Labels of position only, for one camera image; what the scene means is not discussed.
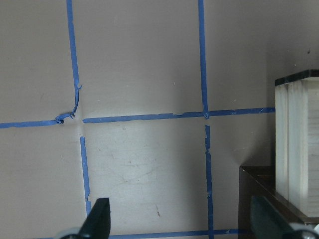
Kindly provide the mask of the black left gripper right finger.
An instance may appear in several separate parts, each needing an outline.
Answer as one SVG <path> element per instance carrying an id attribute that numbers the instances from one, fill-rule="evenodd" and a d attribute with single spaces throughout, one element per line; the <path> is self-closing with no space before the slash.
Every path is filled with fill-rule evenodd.
<path id="1" fill-rule="evenodd" d="M 262 196 L 253 196 L 250 207 L 251 230 L 257 239 L 293 239 L 294 230 Z"/>

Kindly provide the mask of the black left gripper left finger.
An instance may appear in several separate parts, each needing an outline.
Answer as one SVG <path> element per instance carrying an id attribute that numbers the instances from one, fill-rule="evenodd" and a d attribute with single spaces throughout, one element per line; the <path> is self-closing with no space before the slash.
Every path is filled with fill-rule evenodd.
<path id="1" fill-rule="evenodd" d="M 99 198 L 95 202 L 77 237 L 80 239 L 108 239 L 111 230 L 110 202 Z"/>

